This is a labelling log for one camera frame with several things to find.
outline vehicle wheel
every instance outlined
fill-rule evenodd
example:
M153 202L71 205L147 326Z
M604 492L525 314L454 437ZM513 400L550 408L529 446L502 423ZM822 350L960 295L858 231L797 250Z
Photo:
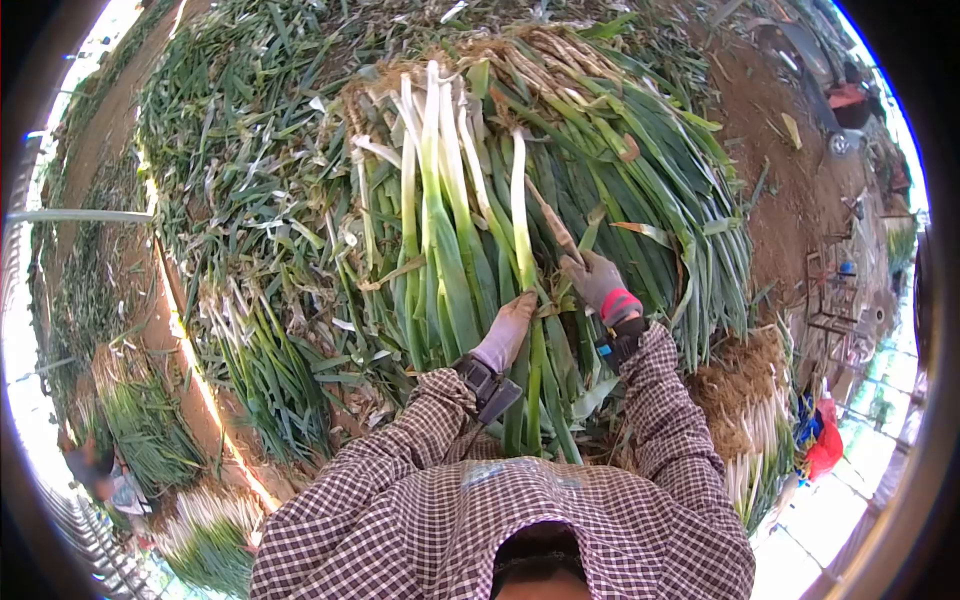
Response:
M830 150L832 156L846 156L852 150L853 145L850 143L850 140L842 133L831 133L830 138L827 140L827 147Z

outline gray glove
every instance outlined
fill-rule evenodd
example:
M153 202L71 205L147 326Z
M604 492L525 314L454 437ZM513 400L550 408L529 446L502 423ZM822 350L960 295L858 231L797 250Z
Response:
M616 265L593 251L581 255L586 268L569 256L560 257L560 268L573 283L573 287L607 327L613 327L630 317L634 312L643 316L643 304L623 286L623 279Z
M537 310L537 291L529 289L512 302L500 307L496 319L480 346L470 354L480 359L497 373L503 373L514 364L523 346L523 338L530 328L530 320Z

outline black watch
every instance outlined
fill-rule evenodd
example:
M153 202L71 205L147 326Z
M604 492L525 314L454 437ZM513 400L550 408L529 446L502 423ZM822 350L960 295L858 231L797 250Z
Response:
M464 354L450 366L460 375L467 389L477 399L477 420L489 425L503 411L523 396L523 390L510 379L504 379L472 354Z
M620 375L620 366L640 349L647 325L643 317L624 321L614 325L607 335L594 343L597 353L607 361L614 373Z

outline checkered shirt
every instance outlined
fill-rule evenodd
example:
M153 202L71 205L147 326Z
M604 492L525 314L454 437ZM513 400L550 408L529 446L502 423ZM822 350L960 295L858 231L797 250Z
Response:
M445 464L468 445L474 398L453 370L421 375L396 422L271 516L251 598L489 598L497 548L542 521L573 532L593 598L749 597L754 555L676 365L651 324L622 369L642 476L497 460L489 437Z

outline red wristband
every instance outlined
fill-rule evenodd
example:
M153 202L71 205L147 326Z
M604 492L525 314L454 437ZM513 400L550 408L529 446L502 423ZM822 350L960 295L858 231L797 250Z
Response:
M600 321L605 321L610 314L611 309L616 305L617 301L623 298L632 299L637 304L640 304L640 300L636 299L636 296L631 294L624 288L617 288L607 294L607 297L603 301L603 306L600 307Z

